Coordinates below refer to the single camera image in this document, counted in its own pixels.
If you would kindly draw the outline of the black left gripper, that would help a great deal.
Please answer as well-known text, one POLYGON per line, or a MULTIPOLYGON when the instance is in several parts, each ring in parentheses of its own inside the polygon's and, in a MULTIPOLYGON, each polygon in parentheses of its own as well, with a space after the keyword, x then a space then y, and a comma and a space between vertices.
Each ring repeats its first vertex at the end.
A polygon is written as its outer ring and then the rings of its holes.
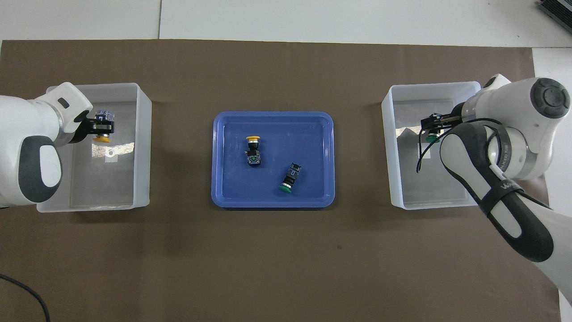
MULTIPOLYGON (((100 125, 100 122, 98 120, 88 118, 88 113, 89 110, 84 110, 74 118, 74 122, 78 123, 78 127, 67 144, 79 143, 80 141, 83 141, 88 134, 97 135, 99 133, 97 127, 100 125)), ((114 122, 107 121, 106 126, 107 134, 114 134, 114 122)))

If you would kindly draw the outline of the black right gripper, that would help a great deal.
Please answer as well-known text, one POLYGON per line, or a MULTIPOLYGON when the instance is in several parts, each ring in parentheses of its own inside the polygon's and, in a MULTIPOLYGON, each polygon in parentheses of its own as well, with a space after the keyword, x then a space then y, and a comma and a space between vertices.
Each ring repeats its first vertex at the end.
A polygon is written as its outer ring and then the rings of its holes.
POLYGON ((437 129, 438 135, 442 135, 450 128, 454 128, 465 122, 463 111, 464 103, 459 103, 454 106, 450 115, 433 113, 429 117, 421 119, 421 130, 430 131, 437 129))

